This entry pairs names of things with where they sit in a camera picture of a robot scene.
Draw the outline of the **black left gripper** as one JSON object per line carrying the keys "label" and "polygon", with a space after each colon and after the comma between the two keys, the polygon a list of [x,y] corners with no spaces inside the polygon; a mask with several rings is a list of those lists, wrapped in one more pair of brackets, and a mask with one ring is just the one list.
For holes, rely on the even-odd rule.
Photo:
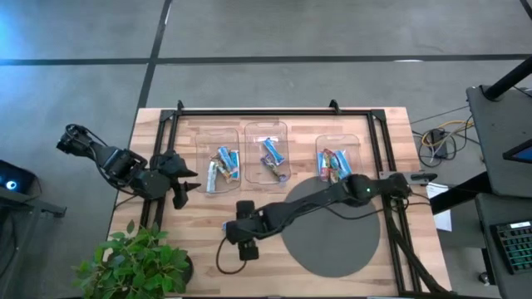
{"label": "black left gripper", "polygon": [[[136,193],[143,199],[158,199],[165,196],[171,185],[178,178],[196,177],[198,174],[179,165],[179,155],[175,151],[155,154],[149,160],[149,168],[143,169],[136,176]],[[199,183],[173,184],[173,205],[175,209],[182,209],[188,202],[187,193],[200,186]]]}

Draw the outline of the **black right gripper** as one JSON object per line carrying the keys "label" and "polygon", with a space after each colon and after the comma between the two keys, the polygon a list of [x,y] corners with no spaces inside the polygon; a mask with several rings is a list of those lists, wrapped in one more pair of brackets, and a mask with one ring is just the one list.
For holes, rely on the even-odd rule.
{"label": "black right gripper", "polygon": [[268,238],[272,234],[264,221],[263,210],[255,209],[254,201],[241,200],[236,203],[236,216],[244,221],[240,228],[242,239],[239,243],[239,259],[241,261],[257,260],[259,249],[254,239]]}

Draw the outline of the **pale blue white granola bar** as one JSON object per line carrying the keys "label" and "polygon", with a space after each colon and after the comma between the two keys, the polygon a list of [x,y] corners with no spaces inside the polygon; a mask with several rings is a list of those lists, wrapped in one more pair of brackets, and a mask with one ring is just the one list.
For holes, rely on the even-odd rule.
{"label": "pale blue white granola bar", "polygon": [[216,177],[217,177],[217,164],[214,161],[209,162],[209,168],[207,173],[207,184],[206,184],[206,192],[207,193],[214,193],[215,192],[215,184],[216,184]]}

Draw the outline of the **red blue granola bar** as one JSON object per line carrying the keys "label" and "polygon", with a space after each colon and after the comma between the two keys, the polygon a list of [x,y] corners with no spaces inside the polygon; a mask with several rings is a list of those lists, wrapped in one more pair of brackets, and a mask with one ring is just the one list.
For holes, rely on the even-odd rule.
{"label": "red blue granola bar", "polygon": [[337,170],[337,156],[330,149],[323,150],[323,159],[329,173]]}

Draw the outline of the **clear plastic bin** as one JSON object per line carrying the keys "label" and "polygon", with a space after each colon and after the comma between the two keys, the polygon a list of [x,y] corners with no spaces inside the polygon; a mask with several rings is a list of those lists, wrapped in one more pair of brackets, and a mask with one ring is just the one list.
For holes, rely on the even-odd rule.
{"label": "clear plastic bin", "polygon": [[[237,150],[239,152],[240,162],[240,149],[239,149],[239,134],[236,129],[223,128],[223,129],[204,129],[199,132],[195,137],[196,143],[196,172],[198,173],[197,182],[201,183],[199,191],[204,194],[210,194],[206,192],[207,173],[209,168],[209,162],[212,157],[219,156],[218,148],[225,146],[228,151]],[[234,180],[230,183],[225,181],[224,176],[217,171],[215,192],[211,194],[222,194],[232,191],[240,187],[241,184],[241,164],[240,164],[240,180]]]}
{"label": "clear plastic bin", "polygon": [[[352,173],[362,172],[362,162],[359,154],[360,142],[355,135],[351,134],[337,134],[337,135],[320,135],[316,139],[316,161],[317,153],[323,152],[324,149],[329,149],[334,153],[337,150],[344,150],[347,160],[351,166]],[[323,181],[330,183],[328,179],[328,171],[325,166],[324,173],[327,175],[327,180]]]}
{"label": "clear plastic bin", "polygon": [[[244,138],[244,177],[246,180],[251,184],[259,185],[286,184],[291,177],[287,125],[281,121],[252,122],[244,127]],[[288,177],[284,182],[279,182],[260,160],[265,155],[270,154],[263,145],[263,141],[267,138],[275,142],[277,151],[285,158],[282,164],[277,165],[278,170]]]}

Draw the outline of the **grey round woven placemat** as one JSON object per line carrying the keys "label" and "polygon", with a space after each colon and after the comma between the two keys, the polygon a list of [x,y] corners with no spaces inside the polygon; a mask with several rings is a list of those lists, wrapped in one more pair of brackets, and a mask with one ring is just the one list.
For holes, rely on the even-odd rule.
{"label": "grey round woven placemat", "polygon": [[321,277],[345,277],[362,270],[381,237],[373,203],[353,208],[333,203],[296,218],[281,232],[293,258]]}

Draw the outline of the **green leafy plant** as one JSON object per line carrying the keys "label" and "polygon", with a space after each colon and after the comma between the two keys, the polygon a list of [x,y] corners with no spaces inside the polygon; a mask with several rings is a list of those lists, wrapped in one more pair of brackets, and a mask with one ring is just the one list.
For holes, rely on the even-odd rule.
{"label": "green leafy plant", "polygon": [[182,272],[188,252],[163,243],[166,231],[136,226],[112,233],[100,243],[92,259],[73,268],[73,285],[83,299],[165,299],[184,294]]}

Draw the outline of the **black device stand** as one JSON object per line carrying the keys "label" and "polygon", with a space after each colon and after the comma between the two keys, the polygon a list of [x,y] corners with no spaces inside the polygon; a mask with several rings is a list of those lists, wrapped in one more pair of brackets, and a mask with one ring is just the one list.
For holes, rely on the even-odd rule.
{"label": "black device stand", "polygon": [[12,192],[0,187],[0,208],[36,208],[40,212],[53,214],[62,218],[66,214],[66,207],[58,206],[39,199],[39,195],[27,195]]}

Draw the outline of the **black device blue light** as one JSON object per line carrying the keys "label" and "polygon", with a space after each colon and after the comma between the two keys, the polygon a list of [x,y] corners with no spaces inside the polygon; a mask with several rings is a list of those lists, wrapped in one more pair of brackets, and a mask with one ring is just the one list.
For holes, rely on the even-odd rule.
{"label": "black device blue light", "polygon": [[0,187],[19,194],[29,194],[36,175],[0,159]]}

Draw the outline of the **white paper sheet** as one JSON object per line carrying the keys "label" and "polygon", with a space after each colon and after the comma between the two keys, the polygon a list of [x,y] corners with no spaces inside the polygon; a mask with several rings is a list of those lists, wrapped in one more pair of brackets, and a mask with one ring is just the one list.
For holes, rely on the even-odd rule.
{"label": "white paper sheet", "polygon": [[[427,197],[432,200],[435,196],[443,194],[448,191],[449,187],[442,184],[429,183],[426,186]],[[435,225],[438,230],[451,232],[452,231],[452,221],[451,221],[451,211],[446,210],[444,212],[434,215]]]}

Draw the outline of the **black power adapter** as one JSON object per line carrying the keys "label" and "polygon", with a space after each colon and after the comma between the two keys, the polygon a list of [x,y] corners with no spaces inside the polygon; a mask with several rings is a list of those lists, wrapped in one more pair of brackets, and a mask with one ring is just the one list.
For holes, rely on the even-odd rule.
{"label": "black power adapter", "polygon": [[446,159],[448,155],[445,142],[446,132],[443,129],[432,130],[427,139],[431,143],[431,152],[434,158]]}

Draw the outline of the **black support beam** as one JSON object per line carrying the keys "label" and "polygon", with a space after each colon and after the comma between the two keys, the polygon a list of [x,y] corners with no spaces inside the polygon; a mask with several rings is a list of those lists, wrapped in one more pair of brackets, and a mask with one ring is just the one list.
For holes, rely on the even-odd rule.
{"label": "black support beam", "polygon": [[461,205],[472,200],[477,194],[490,194],[491,192],[489,176],[483,172],[430,199],[432,214],[436,215]]}

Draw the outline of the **black low table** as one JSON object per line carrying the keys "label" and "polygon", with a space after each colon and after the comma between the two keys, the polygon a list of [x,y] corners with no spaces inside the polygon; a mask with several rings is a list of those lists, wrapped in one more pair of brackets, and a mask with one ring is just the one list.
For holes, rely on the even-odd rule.
{"label": "black low table", "polygon": [[496,246],[491,225],[531,220],[532,199],[477,194],[475,197],[485,247],[485,268],[502,299],[532,299],[532,272],[511,275]]}

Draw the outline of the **tablet blue screen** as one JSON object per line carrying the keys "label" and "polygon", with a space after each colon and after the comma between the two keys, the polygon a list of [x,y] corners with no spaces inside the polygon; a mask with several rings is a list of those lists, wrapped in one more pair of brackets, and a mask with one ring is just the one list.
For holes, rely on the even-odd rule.
{"label": "tablet blue screen", "polygon": [[503,159],[532,164],[532,139],[504,152]]}

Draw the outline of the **black metal table frame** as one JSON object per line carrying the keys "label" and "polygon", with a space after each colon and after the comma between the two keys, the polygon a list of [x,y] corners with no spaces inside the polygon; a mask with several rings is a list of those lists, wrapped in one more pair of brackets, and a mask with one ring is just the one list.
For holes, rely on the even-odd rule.
{"label": "black metal table frame", "polygon": [[[202,127],[233,128],[243,134],[251,121],[280,120],[288,127],[288,148],[292,171],[289,185],[307,179],[313,168],[311,140],[322,133],[340,131],[359,137],[362,165],[371,176],[384,170],[417,171],[416,157],[406,109],[383,108],[182,108],[177,120],[160,123],[161,109],[141,109],[135,119],[131,148],[151,156],[157,145],[169,146],[174,137],[175,150],[188,166],[195,165],[193,136]],[[239,199],[268,203],[279,199],[280,192],[254,187],[249,183],[240,190],[223,194],[219,199],[206,199],[198,192],[190,195],[181,210],[164,203],[160,227],[168,233],[169,242],[187,250],[192,257],[194,274],[187,286],[190,299],[312,299],[312,298],[406,298],[443,299],[430,292],[404,252],[381,227],[377,251],[359,272],[342,278],[326,278],[312,274],[297,264],[275,236],[260,243],[260,257],[249,262],[234,275],[225,275],[215,266],[215,258],[224,264],[238,264],[238,254],[220,248],[221,224],[234,214]]]}

